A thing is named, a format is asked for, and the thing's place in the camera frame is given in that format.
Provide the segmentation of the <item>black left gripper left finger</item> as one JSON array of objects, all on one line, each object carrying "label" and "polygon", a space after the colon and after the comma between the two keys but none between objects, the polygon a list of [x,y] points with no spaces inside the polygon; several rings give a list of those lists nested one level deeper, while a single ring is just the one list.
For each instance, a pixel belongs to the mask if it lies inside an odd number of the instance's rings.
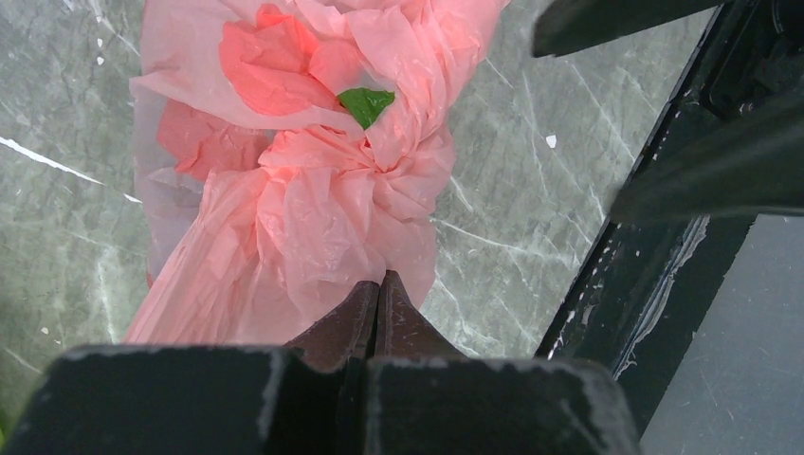
[{"label": "black left gripper left finger", "polygon": [[346,299],[285,343],[316,371],[339,370],[349,358],[363,358],[375,330],[380,286],[358,282]]}]

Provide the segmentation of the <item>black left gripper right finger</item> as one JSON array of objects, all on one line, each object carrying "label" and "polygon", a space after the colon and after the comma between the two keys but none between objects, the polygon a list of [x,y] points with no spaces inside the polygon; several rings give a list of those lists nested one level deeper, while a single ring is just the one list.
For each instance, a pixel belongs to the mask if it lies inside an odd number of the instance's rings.
[{"label": "black left gripper right finger", "polygon": [[387,271],[379,289],[375,355],[401,358],[465,357],[411,303],[399,274]]}]

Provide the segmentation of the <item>pink plastic bag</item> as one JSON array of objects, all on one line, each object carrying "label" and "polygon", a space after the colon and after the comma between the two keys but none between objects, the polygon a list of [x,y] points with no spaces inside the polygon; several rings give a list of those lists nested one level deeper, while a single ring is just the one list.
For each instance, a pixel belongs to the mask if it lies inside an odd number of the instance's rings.
[{"label": "pink plastic bag", "polygon": [[[149,290],[128,343],[285,343],[361,281],[434,278],[450,107],[502,1],[149,1],[131,80]],[[338,95],[395,101],[363,130]]]}]

